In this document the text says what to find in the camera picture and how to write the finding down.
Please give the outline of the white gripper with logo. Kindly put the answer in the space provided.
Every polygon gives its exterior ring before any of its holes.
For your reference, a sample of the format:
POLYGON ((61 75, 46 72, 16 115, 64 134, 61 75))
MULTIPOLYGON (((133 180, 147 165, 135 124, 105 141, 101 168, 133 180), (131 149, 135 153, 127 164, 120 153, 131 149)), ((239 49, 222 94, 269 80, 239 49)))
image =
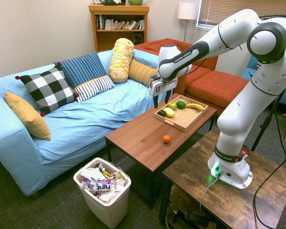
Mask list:
POLYGON ((177 86, 178 79, 175 78, 169 82, 163 82, 162 78, 151 82, 149 94, 153 96, 154 108, 158 107, 158 95, 166 92, 165 103, 167 104, 171 95, 171 90, 177 86))

